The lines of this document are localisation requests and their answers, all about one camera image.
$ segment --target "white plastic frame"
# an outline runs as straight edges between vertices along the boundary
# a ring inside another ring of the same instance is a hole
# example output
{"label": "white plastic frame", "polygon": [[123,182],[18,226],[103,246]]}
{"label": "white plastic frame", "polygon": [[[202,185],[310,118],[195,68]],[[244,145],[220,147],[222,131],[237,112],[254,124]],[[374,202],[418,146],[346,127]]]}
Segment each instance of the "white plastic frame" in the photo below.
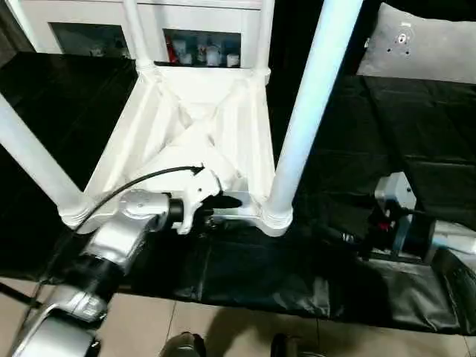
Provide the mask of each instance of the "white plastic frame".
{"label": "white plastic frame", "polygon": [[[263,0],[257,61],[252,69],[155,66],[135,0],[123,3],[139,78],[78,207],[68,207],[70,214],[63,215],[63,221],[77,224],[91,200],[134,176],[165,167],[204,164],[215,173],[225,194],[243,202],[240,208],[216,210],[217,218],[245,220],[271,236],[283,234],[291,224],[292,200],[362,0],[324,2],[275,174],[265,91],[274,0]],[[0,105],[3,125],[20,120],[6,101]],[[27,166],[38,156],[39,142],[14,155],[17,146],[32,136],[26,126],[11,135],[16,140],[8,140],[0,131],[1,143],[62,211],[63,196],[77,198],[77,188],[59,174],[61,167],[53,159],[45,158],[48,164],[44,167]],[[42,185],[39,178],[48,180],[48,175],[53,180],[61,176],[61,192]],[[191,179],[190,174],[178,173],[154,178],[144,186],[180,196]]]}

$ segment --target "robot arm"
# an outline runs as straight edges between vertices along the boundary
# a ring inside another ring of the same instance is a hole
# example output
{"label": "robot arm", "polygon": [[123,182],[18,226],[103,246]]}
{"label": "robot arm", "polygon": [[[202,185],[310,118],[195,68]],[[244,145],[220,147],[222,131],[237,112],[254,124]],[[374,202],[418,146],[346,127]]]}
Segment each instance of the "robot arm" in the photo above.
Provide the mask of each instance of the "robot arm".
{"label": "robot arm", "polygon": [[9,356],[97,356],[95,338],[109,301],[144,244],[146,233],[182,223],[184,204],[163,193],[131,190],[101,226],[39,311]]}

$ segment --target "white frame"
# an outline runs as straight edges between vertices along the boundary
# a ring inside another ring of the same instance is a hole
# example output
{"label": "white frame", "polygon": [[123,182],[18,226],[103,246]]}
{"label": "white frame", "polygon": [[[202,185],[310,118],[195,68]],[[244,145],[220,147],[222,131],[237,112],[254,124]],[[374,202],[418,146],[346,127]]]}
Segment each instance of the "white frame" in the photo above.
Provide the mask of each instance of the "white frame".
{"label": "white frame", "polygon": [[61,0],[24,0],[22,7],[36,38],[41,41],[42,52],[62,54],[62,49],[51,22],[119,25],[132,58],[135,47],[122,3],[104,3],[98,1],[61,1]]}
{"label": "white frame", "polygon": [[[362,2],[363,0],[324,0],[306,62],[306,68],[300,83],[299,92],[297,93],[295,107],[293,108],[283,149],[280,154],[280,160],[272,182],[271,192],[267,197],[263,197],[265,201],[262,204],[250,202],[249,209],[243,208],[241,211],[232,213],[228,217],[229,219],[243,219],[253,222],[262,231],[275,237],[284,234],[291,224],[292,201],[335,79],[337,78],[350,36],[360,13]],[[123,0],[123,4],[132,32],[132,38],[134,39],[136,53],[138,54],[136,66],[140,76],[136,83],[135,91],[144,89],[150,94],[155,88],[156,80],[161,76],[160,68],[154,66],[149,55],[137,3],[135,0]],[[251,70],[240,69],[233,73],[233,75],[242,74],[247,78],[254,78],[253,95],[256,95],[256,97],[253,101],[259,103],[260,108],[266,107],[264,79],[269,73],[267,63],[269,44],[271,42],[273,9],[274,0],[264,0],[260,17],[255,67]],[[205,70],[207,69],[219,71],[219,68],[206,68]],[[195,71],[204,71],[204,69],[195,68]],[[186,73],[181,79],[176,77],[181,81],[180,83],[183,85],[183,88],[189,88],[187,81],[190,75],[191,73]],[[224,78],[221,78],[220,75],[217,72],[214,80],[204,83],[213,86],[212,89],[215,89],[214,83],[224,83]],[[151,107],[148,103],[157,103],[154,96],[139,95],[134,99],[135,97],[137,96],[132,95],[130,97],[121,116],[125,115],[126,110],[134,109],[135,114],[132,113],[132,115],[128,116],[140,120],[149,107]],[[255,124],[259,124],[264,130],[255,131],[253,133],[254,138],[251,140],[261,145],[259,138],[256,138],[256,136],[267,137],[269,139],[268,144],[271,147],[267,121],[268,113],[266,110],[261,112],[254,110],[254,112],[256,114],[254,116]],[[265,125],[262,125],[263,118],[266,118]],[[77,225],[88,211],[91,199],[87,194],[81,193],[78,190],[1,95],[0,144],[5,147],[27,171],[30,177],[45,191],[57,205],[60,214],[63,212],[63,221],[70,226]],[[135,144],[135,140],[127,143],[129,147]],[[123,145],[123,142],[113,141],[110,138],[107,146],[110,147],[111,145],[117,147],[118,145]],[[260,165],[255,167],[255,170],[259,172],[261,170]],[[106,174],[110,176],[111,173],[107,170]]]}
{"label": "white frame", "polygon": [[[131,29],[122,2],[22,0],[21,3],[41,52],[62,53],[50,22],[120,25],[129,53],[133,59],[136,58]],[[169,61],[164,29],[176,29],[240,33],[241,66],[251,68],[255,64],[260,30],[258,10],[139,4],[138,11],[149,54],[155,61]]]}

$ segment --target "black cloth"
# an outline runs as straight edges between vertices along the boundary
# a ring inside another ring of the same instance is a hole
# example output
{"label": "black cloth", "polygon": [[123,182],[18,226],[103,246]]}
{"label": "black cloth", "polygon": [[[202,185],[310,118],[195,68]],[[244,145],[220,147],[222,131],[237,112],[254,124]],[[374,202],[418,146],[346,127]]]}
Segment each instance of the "black cloth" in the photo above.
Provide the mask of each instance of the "black cloth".
{"label": "black cloth", "polygon": [[[275,156],[294,102],[291,72],[268,85]],[[84,187],[136,79],[125,59],[19,54],[0,91],[66,172]],[[475,227],[476,86],[342,77],[334,88],[295,200],[289,231],[271,238],[228,223],[186,237],[151,234],[123,292],[242,306],[427,332],[476,335],[476,278],[453,254],[431,266],[362,262],[327,231],[362,235],[369,211],[341,194],[372,193],[404,170],[422,209]],[[63,227],[54,205],[0,151],[0,274],[35,278]],[[85,244],[78,237],[57,267]]]}

